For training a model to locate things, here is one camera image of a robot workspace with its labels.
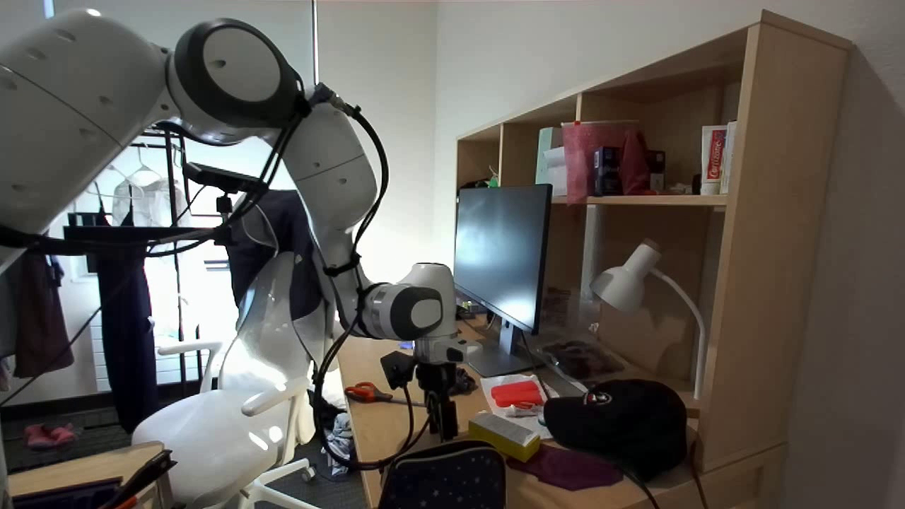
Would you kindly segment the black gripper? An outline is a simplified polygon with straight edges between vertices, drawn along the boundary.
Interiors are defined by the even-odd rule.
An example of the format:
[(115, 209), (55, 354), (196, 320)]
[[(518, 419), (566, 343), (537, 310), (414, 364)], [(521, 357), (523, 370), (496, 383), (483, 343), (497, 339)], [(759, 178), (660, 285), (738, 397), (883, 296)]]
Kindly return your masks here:
[(424, 392), (429, 432), (441, 442), (458, 435), (458, 414), (452, 402), (456, 370), (465, 354), (452, 339), (424, 339), (417, 344), (417, 380)]

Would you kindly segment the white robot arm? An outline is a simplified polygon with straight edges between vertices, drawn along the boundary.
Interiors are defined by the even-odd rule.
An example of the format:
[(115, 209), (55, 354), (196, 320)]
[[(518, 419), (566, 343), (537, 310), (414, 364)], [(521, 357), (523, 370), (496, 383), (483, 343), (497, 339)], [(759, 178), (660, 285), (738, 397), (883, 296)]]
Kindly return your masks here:
[(452, 320), (452, 288), (371, 284), (357, 241), (378, 209), (385, 149), (367, 118), (309, 87), (260, 29), (219, 16), (161, 49), (97, 8), (9, 32), (0, 43), (4, 254), (59, 250), (52, 221), (151, 128), (231, 149), (268, 146), (294, 182), (318, 275), (340, 322), (373, 339), (428, 339)]

